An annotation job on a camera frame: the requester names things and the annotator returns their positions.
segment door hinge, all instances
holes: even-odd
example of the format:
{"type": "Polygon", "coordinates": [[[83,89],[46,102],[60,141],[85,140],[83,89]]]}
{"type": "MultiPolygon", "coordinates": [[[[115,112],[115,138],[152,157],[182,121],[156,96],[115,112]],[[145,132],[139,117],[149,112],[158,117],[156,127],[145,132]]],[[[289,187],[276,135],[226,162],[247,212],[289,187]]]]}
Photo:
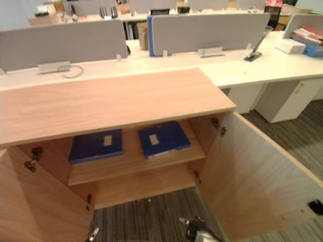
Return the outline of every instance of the door hinge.
{"type": "Polygon", "coordinates": [[[220,126],[220,122],[216,117],[211,118],[211,123],[216,130],[220,131],[221,137],[223,137],[226,134],[227,129],[225,127],[220,126]]]}
{"type": "Polygon", "coordinates": [[[323,215],[323,204],[320,200],[316,199],[312,202],[309,202],[307,205],[316,215],[323,215]]]}
{"type": "Polygon", "coordinates": [[[31,150],[32,153],[32,160],[25,162],[25,167],[30,170],[31,172],[36,171],[36,163],[40,160],[41,155],[43,153],[42,147],[36,147],[31,150]]]}
{"type": "Polygon", "coordinates": [[[194,171],[194,175],[195,175],[198,183],[201,184],[202,183],[202,180],[200,179],[200,175],[198,174],[197,170],[194,171]]]}
{"type": "Polygon", "coordinates": [[[91,195],[91,194],[89,194],[89,195],[87,195],[87,204],[86,204],[86,206],[85,206],[85,209],[86,209],[87,211],[90,211],[91,202],[92,202],[92,195],[91,195]]]}

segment white box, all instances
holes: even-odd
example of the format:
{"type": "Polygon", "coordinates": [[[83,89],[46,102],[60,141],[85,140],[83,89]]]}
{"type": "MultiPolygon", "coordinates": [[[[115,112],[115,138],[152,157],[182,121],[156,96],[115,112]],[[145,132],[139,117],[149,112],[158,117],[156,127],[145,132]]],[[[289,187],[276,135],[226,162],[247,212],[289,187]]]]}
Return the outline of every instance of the white box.
{"type": "Polygon", "coordinates": [[[303,54],[306,44],[302,44],[292,39],[279,39],[276,42],[276,48],[287,54],[303,54]]]}

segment cable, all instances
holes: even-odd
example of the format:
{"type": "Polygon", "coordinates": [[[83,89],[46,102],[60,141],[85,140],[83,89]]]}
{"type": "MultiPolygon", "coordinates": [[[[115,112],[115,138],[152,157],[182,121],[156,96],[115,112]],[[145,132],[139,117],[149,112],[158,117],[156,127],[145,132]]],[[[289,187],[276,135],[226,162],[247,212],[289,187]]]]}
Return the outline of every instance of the cable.
{"type": "Polygon", "coordinates": [[[60,66],[57,68],[58,71],[61,71],[61,69],[66,69],[66,68],[72,68],[72,67],[77,67],[78,69],[80,69],[80,73],[74,75],[74,76],[71,76],[71,77],[68,77],[68,76],[64,76],[62,75],[62,77],[65,77],[67,79],[72,79],[72,78],[76,78],[76,77],[79,77],[80,75],[83,74],[84,70],[81,66],[78,66],[78,65],[65,65],[65,66],[60,66]]]}

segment white label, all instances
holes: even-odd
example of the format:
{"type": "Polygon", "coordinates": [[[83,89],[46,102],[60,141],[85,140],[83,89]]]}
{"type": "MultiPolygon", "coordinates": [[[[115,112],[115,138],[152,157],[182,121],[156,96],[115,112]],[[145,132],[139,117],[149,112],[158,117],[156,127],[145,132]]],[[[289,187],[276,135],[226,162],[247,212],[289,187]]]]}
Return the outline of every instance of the white label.
{"type": "Polygon", "coordinates": [[[149,139],[151,142],[151,145],[158,145],[159,141],[157,139],[157,135],[149,135],[149,139]]]}
{"type": "Polygon", "coordinates": [[[105,136],[103,146],[109,146],[111,144],[112,144],[112,135],[105,136]]]}

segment open cabinet door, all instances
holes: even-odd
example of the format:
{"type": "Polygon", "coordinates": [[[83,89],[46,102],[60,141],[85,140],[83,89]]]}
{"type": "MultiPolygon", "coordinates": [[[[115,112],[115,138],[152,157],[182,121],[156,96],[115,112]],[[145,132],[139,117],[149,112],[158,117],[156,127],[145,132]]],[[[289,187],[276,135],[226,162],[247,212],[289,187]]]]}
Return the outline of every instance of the open cabinet door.
{"type": "Polygon", "coordinates": [[[227,113],[198,187],[231,240],[316,217],[308,203],[323,202],[323,183],[237,113],[227,113]]]}
{"type": "Polygon", "coordinates": [[[17,147],[1,152],[1,241],[83,242],[93,208],[41,166],[32,173],[30,161],[17,147]]]}

